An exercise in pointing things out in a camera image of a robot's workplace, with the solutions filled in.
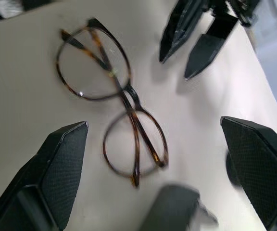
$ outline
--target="eyeglasses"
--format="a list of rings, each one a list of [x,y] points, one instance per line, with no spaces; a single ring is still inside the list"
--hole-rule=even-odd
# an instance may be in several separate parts
[[[155,118],[140,104],[139,97],[131,86],[131,68],[124,49],[117,39],[96,19],[91,18],[85,27],[78,29],[73,34],[65,30],[60,32],[63,44],[56,57],[57,73],[63,84],[76,96],[89,101],[101,101],[119,97],[125,106],[126,112],[118,116],[107,128],[102,148],[104,158],[109,167],[118,175],[129,178],[135,187],[139,186],[140,177],[151,174],[156,169],[168,165],[168,150],[164,133]],[[90,39],[91,46],[84,45]],[[128,100],[127,92],[134,102],[132,107]],[[162,138],[163,157],[156,152],[149,136],[147,135],[138,115],[147,118],[156,126]],[[116,124],[129,118],[135,141],[134,168],[131,173],[118,170],[109,160],[106,144],[109,135]],[[149,169],[140,171],[140,140],[139,134],[145,142],[154,165]]]

